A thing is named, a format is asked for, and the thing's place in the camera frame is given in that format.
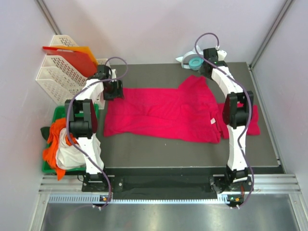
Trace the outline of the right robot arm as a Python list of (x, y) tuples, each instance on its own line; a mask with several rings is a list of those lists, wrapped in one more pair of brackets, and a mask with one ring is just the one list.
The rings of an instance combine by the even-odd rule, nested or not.
[(216, 82), (225, 96), (222, 119), (229, 133), (229, 159), (224, 177), (216, 179), (214, 185), (234, 191), (248, 180), (245, 146), (254, 95), (251, 91), (244, 91), (240, 83), (234, 79), (223, 60), (222, 56), (225, 54), (226, 52), (217, 48), (204, 49), (200, 73)]

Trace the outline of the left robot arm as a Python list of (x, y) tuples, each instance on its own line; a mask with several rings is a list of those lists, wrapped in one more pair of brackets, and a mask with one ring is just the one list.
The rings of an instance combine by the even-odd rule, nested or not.
[(98, 119), (94, 102), (103, 96), (104, 101), (124, 98), (122, 81), (116, 78), (116, 70), (102, 64), (90, 76), (83, 89), (72, 99), (65, 101), (66, 128), (78, 142), (77, 149), (84, 155), (86, 174), (84, 184), (92, 183), (99, 191), (109, 186), (109, 179), (104, 172), (104, 162), (100, 155), (100, 144), (96, 133)]

